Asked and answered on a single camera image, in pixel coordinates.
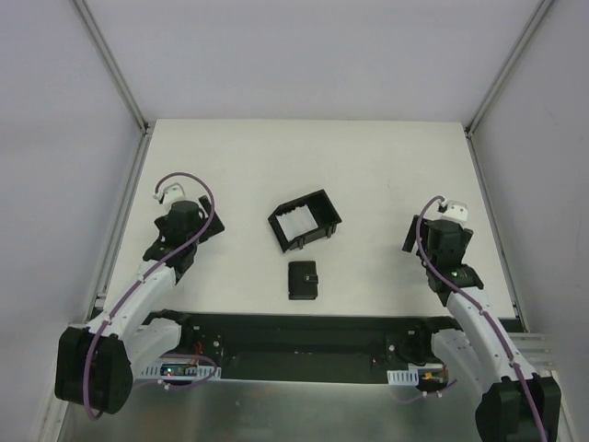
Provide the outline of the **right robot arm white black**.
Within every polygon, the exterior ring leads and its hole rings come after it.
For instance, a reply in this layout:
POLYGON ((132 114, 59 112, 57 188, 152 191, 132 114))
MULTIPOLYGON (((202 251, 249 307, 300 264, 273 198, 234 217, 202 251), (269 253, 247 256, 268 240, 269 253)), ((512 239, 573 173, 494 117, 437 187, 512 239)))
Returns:
POLYGON ((472 230, 456 218, 413 217, 402 249, 415 252, 429 288, 455 325, 424 320, 398 353, 423 366, 440 361, 468 390, 483 441, 554 441, 561 391, 529 363, 494 314, 478 273, 463 262, 472 230))

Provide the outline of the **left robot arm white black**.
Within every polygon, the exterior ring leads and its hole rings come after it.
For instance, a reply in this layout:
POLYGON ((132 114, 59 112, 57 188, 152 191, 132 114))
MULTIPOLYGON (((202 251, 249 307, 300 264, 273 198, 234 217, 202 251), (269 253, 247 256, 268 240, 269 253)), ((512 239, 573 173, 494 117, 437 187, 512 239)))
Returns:
POLYGON ((188 315, 154 312, 194 264, 198 246, 222 233, 223 223, 206 196, 178 200, 155 221, 156 240, 145 250, 126 291, 82 327, 59 338, 54 395, 85 407, 90 417, 117 413, 136 377, 162 355, 214 366, 188 315))

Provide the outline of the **black plastic card tray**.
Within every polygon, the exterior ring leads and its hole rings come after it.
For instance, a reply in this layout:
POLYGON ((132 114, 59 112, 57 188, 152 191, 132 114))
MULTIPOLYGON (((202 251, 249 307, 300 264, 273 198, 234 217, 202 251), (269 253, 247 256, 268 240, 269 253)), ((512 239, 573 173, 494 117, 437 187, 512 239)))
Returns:
POLYGON ((331 238, 342 220, 327 192, 321 189, 278 205, 268 222, 280 250, 286 253, 331 238))

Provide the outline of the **black leather card holder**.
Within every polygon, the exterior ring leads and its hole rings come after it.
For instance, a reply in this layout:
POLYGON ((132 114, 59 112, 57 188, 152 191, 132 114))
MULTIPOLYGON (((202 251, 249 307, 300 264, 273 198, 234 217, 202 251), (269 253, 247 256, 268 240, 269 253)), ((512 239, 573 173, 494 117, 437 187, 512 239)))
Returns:
POLYGON ((318 297, 318 272, 315 261, 288 263, 288 298, 315 300, 318 297))

